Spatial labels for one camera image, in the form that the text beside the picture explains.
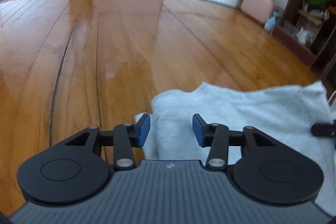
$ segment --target silver screw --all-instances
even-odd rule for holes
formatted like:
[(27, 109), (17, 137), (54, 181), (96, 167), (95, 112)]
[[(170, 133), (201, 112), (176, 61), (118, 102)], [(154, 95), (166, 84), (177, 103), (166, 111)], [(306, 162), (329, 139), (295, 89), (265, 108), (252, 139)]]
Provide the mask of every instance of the silver screw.
[(225, 160), (220, 159), (220, 158), (213, 158), (209, 160), (209, 164), (212, 167), (222, 167), (225, 164)]
[(131, 159), (119, 159), (117, 160), (117, 165), (120, 167), (130, 167), (133, 164)]

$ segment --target light blue cloth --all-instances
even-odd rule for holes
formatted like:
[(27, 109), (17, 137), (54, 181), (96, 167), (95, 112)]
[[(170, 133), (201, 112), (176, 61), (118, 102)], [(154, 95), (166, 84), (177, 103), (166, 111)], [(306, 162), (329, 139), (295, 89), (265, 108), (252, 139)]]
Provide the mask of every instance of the light blue cloth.
[[(335, 141), (316, 138), (310, 127), (332, 123), (326, 91), (321, 82), (307, 87), (282, 86), (255, 92), (238, 92), (207, 83), (191, 93), (170, 90), (152, 100), (151, 130), (143, 147), (153, 160), (201, 160), (209, 148), (199, 147), (192, 129), (192, 116), (199, 113), (207, 123), (218, 122), (241, 131), (251, 125), (303, 155), (323, 170), (324, 183), (316, 203), (336, 215)], [(230, 147), (229, 164), (241, 158)]]

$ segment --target wooden floor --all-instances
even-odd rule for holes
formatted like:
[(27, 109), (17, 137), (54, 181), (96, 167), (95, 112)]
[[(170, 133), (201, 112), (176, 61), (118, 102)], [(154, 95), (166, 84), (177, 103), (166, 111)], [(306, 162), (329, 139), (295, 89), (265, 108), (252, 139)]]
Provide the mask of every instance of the wooden floor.
[(202, 0), (2, 0), (0, 57), (5, 215), (24, 202), (23, 161), (87, 126), (132, 122), (163, 91), (316, 80), (253, 20)]

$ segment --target pink bag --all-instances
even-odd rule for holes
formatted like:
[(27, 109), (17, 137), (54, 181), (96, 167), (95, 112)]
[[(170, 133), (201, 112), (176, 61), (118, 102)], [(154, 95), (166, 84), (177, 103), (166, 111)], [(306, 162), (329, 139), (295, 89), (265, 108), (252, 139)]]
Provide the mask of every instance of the pink bag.
[(244, 0), (241, 4), (244, 13), (262, 24), (272, 15), (274, 7), (274, 0)]

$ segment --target black circular housing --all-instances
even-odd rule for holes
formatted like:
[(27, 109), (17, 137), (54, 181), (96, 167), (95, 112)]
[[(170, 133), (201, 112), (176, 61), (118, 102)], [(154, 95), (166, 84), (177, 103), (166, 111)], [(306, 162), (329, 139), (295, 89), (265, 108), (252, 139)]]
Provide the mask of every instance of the black circular housing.
[(291, 149), (262, 148), (234, 166), (232, 178), (252, 198), (276, 205), (315, 200), (323, 172), (312, 160)]
[(91, 197), (109, 178), (108, 164), (83, 146), (53, 146), (28, 159), (17, 172), (26, 200), (53, 205)]

